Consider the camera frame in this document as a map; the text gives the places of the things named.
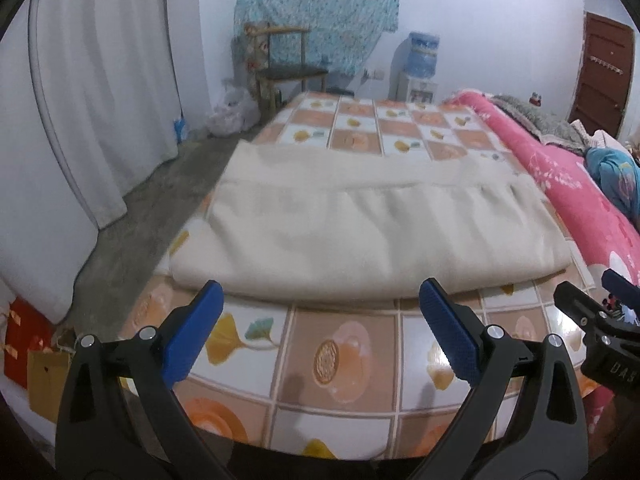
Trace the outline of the cream zip-up jacket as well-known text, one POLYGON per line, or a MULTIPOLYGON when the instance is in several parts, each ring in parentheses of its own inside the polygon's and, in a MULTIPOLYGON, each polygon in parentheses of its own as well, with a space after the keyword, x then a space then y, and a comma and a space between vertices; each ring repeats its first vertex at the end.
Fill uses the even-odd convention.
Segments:
POLYGON ((243 142, 169 272, 239 296, 358 302, 412 297, 427 278, 447 292, 518 284, 571 261, 533 179, 501 162, 243 142))

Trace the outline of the pink floral blanket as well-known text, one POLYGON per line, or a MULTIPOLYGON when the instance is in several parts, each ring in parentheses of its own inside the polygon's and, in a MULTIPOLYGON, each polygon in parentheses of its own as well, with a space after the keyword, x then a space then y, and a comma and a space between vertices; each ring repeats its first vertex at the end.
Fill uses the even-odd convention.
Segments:
POLYGON ((559 225, 572 262, 563 271, 520 284, 464 292, 460 299, 514 337, 561 335, 575 365, 585 361, 582 332, 553 304, 557 284, 569 281, 601 301, 605 270, 639 281, 639 235, 588 174, 582 157, 544 145, 483 93, 461 91, 440 104, 448 122, 446 152, 489 159, 527 174, 544 192, 542 202, 559 225))

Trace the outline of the yellow paper bag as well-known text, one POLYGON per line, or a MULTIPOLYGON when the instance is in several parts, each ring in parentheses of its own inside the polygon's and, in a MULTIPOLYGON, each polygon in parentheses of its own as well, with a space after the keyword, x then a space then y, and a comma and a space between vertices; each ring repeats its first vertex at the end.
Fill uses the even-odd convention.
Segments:
POLYGON ((29 350, 27 357, 27 395, 30 409, 52 424, 65 388, 73 351, 29 350))

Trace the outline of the blue garment on bed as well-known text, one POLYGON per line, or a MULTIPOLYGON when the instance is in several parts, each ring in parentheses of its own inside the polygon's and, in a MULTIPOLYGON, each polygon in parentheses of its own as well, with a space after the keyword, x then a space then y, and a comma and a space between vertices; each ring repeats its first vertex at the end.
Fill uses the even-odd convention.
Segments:
POLYGON ((639 229, 639 166, 632 156, 614 148, 590 148, 585 161, 601 192, 639 229))

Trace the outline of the red box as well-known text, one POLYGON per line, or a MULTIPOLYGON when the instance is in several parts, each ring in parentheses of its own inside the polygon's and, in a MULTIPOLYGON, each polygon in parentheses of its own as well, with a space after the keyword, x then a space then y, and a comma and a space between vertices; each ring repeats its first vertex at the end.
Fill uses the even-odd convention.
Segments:
POLYGON ((11 302, 1 345, 6 377, 27 389, 28 352, 50 349, 53 333, 53 324, 27 301, 16 298, 11 302))

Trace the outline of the grey lace-edged blanket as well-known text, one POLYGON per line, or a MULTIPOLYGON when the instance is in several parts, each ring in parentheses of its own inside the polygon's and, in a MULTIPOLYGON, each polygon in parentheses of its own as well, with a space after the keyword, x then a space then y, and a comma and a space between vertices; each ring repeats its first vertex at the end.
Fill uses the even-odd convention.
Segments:
POLYGON ((575 155, 584 156, 588 144, 578 130, 567 120, 544 112, 540 107, 514 98, 492 96, 489 101, 515 120, 542 145, 564 148, 575 155))

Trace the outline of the brown wooden door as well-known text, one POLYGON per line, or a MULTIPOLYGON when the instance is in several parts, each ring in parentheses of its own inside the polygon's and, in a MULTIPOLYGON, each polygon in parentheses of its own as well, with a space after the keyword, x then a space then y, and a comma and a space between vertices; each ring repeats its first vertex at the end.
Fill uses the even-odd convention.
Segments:
POLYGON ((587 12, 582 65, 570 120, 579 119, 588 133, 604 130, 616 139, 623 125, 633 72, 632 28, 587 12))

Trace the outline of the checkered orange bed sheet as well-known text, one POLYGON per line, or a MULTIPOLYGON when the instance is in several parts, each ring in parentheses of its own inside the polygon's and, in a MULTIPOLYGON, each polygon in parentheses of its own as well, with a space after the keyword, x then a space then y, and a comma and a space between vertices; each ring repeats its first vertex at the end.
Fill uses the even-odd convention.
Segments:
MULTIPOLYGON (((258 134, 268 145, 443 162, 439 105, 306 92, 258 134)), ((308 456, 426 454, 469 387, 411 298, 354 306, 228 297, 191 374, 176 385, 194 424, 308 456)))

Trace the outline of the white water dispenser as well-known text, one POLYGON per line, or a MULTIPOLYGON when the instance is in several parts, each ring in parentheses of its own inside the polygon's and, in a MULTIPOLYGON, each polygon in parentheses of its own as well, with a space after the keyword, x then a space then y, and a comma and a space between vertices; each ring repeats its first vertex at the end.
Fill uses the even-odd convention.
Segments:
POLYGON ((438 83, 430 78, 420 78, 401 72, 396 87, 396 100, 406 103, 432 104, 438 83))

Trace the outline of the blue water bottle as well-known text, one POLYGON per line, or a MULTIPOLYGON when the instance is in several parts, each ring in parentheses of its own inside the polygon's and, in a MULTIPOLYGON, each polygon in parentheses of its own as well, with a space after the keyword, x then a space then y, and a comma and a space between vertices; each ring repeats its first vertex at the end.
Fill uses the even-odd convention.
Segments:
POLYGON ((440 38, 426 32, 410 32, 405 72, 416 78, 435 76, 440 38))

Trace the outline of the small blue packet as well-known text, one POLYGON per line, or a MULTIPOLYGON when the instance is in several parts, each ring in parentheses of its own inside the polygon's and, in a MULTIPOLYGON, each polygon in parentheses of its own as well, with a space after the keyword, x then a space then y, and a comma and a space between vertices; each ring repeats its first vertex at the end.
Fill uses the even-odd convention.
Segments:
POLYGON ((180 117, 174 121, 174 130, 176 136, 176 142, 181 144, 188 140, 189 126, 183 117, 180 117))

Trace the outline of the white plastic bag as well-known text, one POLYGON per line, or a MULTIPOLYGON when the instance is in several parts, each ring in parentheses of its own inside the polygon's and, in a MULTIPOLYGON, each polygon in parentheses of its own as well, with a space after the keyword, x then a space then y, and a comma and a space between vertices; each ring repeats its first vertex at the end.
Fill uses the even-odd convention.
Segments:
POLYGON ((260 108, 247 88, 231 87, 224 99, 206 120, 206 129, 212 136, 233 136, 260 122, 260 108))

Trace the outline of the white curtain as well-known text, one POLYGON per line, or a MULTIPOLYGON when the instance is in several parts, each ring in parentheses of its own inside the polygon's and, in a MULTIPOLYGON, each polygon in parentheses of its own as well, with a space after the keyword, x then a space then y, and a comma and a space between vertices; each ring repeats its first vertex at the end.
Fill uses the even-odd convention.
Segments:
POLYGON ((167 0, 1 0, 2 290, 62 321, 180 117, 167 0))

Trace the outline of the wooden chair black seat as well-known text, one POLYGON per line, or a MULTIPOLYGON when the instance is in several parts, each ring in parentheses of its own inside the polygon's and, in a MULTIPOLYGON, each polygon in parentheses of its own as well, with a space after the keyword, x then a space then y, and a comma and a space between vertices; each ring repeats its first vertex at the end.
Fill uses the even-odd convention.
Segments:
POLYGON ((326 91, 329 71, 307 61, 307 39, 311 29, 303 26, 271 25, 269 22, 245 23, 246 68, 255 81, 256 101, 272 117, 282 101, 278 97, 278 84, 298 82, 303 92, 311 80, 320 81, 320 90, 326 91), (296 36, 298 55, 293 61, 278 61, 274 57, 273 39, 296 36))

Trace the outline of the teal patterned hanging cloth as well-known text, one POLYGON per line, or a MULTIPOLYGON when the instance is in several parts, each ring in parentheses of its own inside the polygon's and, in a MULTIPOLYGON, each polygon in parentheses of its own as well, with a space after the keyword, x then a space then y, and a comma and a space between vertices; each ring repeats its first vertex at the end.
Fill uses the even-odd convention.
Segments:
POLYGON ((352 77, 398 15, 399 0, 236 0, 234 34, 248 24, 306 28, 307 62, 352 77))

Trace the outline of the wall power socket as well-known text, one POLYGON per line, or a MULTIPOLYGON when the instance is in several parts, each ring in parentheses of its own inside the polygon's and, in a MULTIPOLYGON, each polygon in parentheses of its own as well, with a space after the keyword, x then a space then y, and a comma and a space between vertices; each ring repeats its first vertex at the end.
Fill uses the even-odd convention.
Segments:
POLYGON ((372 80, 383 80, 385 78, 385 70, 371 70, 366 68, 363 71, 363 77, 372 80))

